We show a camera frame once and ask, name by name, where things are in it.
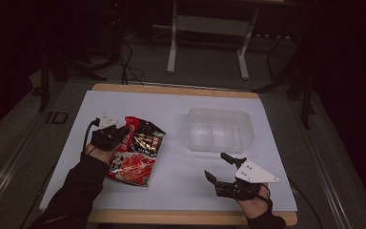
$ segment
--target human arm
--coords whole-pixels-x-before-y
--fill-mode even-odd
[[[286,222],[283,218],[272,213],[273,202],[270,200],[270,191],[267,185],[261,185],[259,197],[248,200],[236,200],[242,209],[249,228],[252,229],[283,229]]]
[[[112,152],[88,144],[88,156],[72,168],[64,185],[52,197],[44,213],[34,221],[34,228],[85,228],[92,203],[103,189]]]

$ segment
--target white tabletop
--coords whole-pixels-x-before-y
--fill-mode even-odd
[[[269,185],[274,211],[295,212],[295,199],[259,99],[96,91],[86,93],[40,208],[47,208],[69,169],[78,163],[89,123],[106,113],[118,118],[120,126],[128,115],[148,120],[166,135],[152,170],[149,187],[130,186],[106,178],[93,210],[239,211],[232,199],[217,197],[214,187],[204,176],[204,170],[207,170],[218,180],[233,182],[236,168],[221,159],[218,153],[188,149],[188,111],[192,107],[250,114],[254,142],[245,153],[232,156],[246,157],[279,177],[280,182]]]

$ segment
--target black curtain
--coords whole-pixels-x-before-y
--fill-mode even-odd
[[[366,188],[366,1],[317,17],[308,40],[315,89]]]
[[[42,51],[89,62],[75,4],[0,0],[0,120],[32,90]]]

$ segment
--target black sleeve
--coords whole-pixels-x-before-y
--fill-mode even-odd
[[[108,169],[109,166],[103,161],[85,156],[68,172],[64,185],[30,229],[85,228],[93,201],[103,189]]]
[[[250,229],[284,229],[286,222],[283,218],[277,217],[272,213],[273,205],[269,205],[269,209],[254,219],[247,219]]]

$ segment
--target red snack bag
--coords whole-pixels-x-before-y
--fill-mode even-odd
[[[126,126],[130,127],[130,133],[112,157],[107,176],[131,185],[148,186],[165,133],[153,123],[134,116],[126,117]]]

